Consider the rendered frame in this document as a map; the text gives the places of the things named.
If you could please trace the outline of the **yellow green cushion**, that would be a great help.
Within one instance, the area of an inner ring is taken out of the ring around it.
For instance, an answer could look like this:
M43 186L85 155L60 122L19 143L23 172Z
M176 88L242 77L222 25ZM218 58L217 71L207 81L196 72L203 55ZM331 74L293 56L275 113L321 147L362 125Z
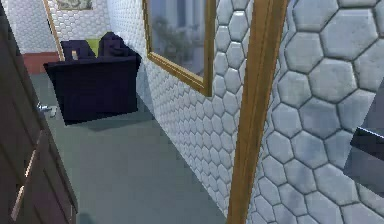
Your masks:
M88 43L95 56L98 56L99 39L87 39L86 42Z

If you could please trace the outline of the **framed wall picture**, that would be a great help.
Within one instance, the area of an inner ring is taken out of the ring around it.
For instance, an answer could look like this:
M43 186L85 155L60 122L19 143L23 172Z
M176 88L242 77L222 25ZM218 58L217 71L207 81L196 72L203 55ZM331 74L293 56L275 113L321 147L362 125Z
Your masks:
M92 0L57 0L60 10L92 10Z

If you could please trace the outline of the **dark navy sofa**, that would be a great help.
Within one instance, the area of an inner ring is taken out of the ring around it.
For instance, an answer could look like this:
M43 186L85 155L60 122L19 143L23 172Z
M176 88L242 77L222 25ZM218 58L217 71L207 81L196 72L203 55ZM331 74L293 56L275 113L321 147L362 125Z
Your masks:
M49 76L67 125L138 110L136 77L141 56L108 32L93 52L85 40L62 43L66 59L48 62Z

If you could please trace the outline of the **dark grey cabinet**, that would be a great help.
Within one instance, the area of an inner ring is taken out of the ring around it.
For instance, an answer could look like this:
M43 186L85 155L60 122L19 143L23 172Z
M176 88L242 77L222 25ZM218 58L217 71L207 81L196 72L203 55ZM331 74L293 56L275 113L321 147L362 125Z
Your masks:
M384 79L350 146L343 173L384 197Z

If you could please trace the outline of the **brown wooden room door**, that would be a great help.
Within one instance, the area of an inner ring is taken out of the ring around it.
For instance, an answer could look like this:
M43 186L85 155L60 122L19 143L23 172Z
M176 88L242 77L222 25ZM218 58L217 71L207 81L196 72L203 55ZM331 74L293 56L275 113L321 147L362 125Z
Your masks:
M0 224L77 224L77 212L0 0Z

